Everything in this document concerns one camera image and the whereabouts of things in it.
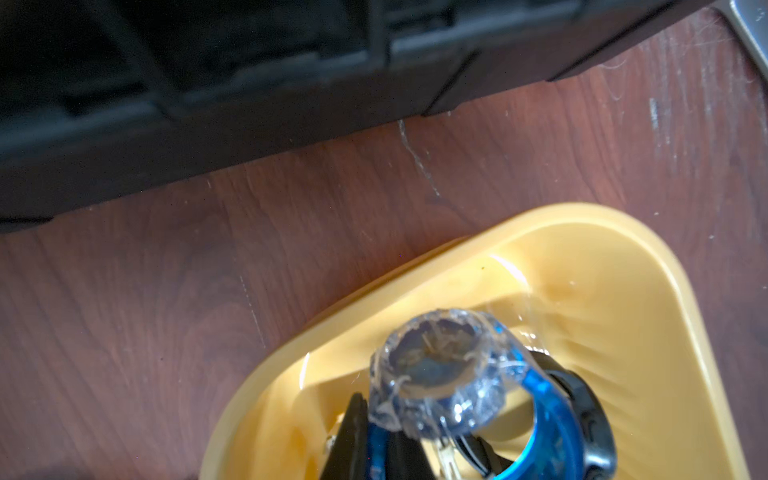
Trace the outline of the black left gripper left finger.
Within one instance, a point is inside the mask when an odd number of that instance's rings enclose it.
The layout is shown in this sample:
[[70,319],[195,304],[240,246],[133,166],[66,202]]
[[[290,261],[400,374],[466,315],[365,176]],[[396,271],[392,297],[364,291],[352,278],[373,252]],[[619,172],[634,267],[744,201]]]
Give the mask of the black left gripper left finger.
[[345,411],[321,480],[365,480],[368,462],[368,406],[361,393],[354,393]]

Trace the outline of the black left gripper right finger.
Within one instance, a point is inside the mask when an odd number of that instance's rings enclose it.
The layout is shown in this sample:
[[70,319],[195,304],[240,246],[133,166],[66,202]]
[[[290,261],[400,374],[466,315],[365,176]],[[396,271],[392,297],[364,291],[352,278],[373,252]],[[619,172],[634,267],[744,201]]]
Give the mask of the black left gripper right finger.
[[422,443],[402,431],[390,433],[387,441],[387,480],[435,480]]

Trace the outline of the blue translucent watch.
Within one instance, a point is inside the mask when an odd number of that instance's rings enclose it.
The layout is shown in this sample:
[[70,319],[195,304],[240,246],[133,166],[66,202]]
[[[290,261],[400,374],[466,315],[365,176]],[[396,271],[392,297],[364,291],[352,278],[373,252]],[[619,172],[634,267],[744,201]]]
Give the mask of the blue translucent watch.
[[[369,422],[414,441],[441,479],[581,479],[586,441],[564,387],[499,320],[484,312],[434,310],[395,329],[370,361]],[[477,434],[523,391],[532,430],[505,464]]]

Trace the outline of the black round watch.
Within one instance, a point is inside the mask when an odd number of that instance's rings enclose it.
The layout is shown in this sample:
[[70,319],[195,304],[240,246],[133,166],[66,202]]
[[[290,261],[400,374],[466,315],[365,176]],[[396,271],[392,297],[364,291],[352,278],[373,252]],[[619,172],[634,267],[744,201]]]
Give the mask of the black round watch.
[[[617,451],[607,416],[589,385],[551,356],[534,351],[533,359],[568,397],[582,434],[584,468],[577,479],[612,479]],[[468,434],[454,439],[462,457],[484,479],[564,479],[576,457],[565,451],[563,436],[545,410],[534,407],[534,428],[523,452],[514,460],[497,454],[483,438]]]

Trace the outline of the yellow plastic tray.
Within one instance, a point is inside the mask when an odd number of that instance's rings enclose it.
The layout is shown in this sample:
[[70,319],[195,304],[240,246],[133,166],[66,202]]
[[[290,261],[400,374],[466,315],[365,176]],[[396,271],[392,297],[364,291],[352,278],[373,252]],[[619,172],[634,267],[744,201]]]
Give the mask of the yellow plastic tray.
[[558,204],[413,260],[318,315],[245,380],[203,479],[316,479],[374,350],[438,308],[492,314],[592,388],[621,479],[745,479],[747,464],[686,273],[648,227]]

